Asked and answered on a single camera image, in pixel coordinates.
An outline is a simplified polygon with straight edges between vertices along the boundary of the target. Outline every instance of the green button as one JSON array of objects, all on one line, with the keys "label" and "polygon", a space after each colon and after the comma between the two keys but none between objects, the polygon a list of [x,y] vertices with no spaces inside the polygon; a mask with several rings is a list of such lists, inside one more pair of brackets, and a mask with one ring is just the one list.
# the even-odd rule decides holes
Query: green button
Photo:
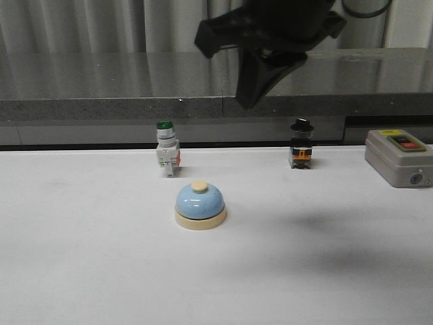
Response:
[{"label": "green button", "polygon": [[158,130],[167,130],[167,129],[171,129],[172,127],[173,127],[173,123],[171,123],[171,121],[162,121],[156,123],[156,128]]}]

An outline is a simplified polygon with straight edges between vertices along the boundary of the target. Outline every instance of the gray curtain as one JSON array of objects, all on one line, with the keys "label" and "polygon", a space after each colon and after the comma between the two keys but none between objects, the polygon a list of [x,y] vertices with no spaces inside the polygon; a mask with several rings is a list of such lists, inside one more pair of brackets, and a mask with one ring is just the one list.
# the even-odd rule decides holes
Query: gray curtain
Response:
[{"label": "gray curtain", "polygon": [[[377,9],[386,0],[346,0]],[[0,53],[197,51],[198,22],[239,7],[242,0],[0,0]],[[342,13],[340,1],[334,9]],[[377,18],[346,16],[337,39],[319,49],[431,47],[432,0],[394,0]]]}]

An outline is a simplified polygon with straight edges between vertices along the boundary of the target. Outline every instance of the granite countertop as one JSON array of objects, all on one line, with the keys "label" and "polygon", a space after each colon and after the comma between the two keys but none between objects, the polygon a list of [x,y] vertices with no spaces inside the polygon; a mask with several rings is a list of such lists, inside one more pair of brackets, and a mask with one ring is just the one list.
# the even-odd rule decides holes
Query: granite countertop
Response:
[{"label": "granite countertop", "polygon": [[432,49],[312,51],[252,110],[235,100],[237,53],[0,57],[0,122],[431,114]]}]

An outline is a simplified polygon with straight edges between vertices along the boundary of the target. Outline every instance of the control box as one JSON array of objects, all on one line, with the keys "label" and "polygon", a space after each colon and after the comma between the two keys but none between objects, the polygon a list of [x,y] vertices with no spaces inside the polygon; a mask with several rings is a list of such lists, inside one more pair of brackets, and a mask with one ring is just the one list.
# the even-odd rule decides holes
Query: control box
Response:
[{"label": "control box", "polygon": [[371,130],[365,160],[396,188],[433,186],[433,149],[404,130]]}]

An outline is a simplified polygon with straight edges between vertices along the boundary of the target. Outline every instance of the white table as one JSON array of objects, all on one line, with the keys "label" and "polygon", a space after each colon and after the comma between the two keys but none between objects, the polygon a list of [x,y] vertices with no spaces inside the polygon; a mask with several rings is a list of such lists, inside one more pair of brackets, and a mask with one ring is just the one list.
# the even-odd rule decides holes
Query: white table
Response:
[{"label": "white table", "polygon": [[[0,153],[0,324],[433,324],[433,188],[391,187],[364,147]],[[179,227],[216,185],[227,220]]]}]

